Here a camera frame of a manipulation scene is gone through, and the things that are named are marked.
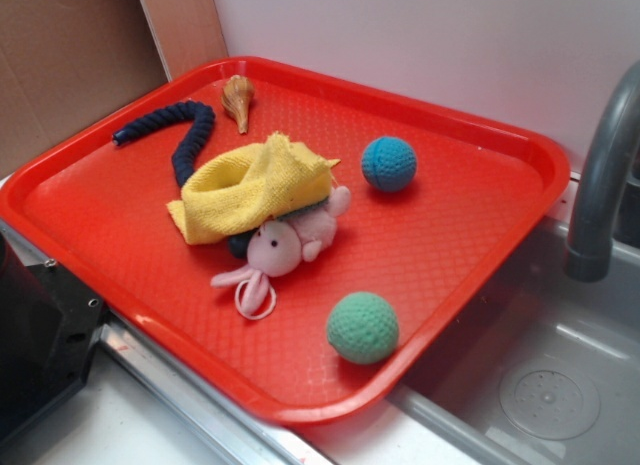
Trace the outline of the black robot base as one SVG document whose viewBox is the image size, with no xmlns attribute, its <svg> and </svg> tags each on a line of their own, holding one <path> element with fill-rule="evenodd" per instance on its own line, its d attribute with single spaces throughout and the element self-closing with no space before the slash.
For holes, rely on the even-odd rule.
<svg viewBox="0 0 640 465">
<path fill-rule="evenodd" d="M 1 239 L 1 447 L 78 393 L 106 315 L 61 264 L 22 263 Z"/>
</svg>

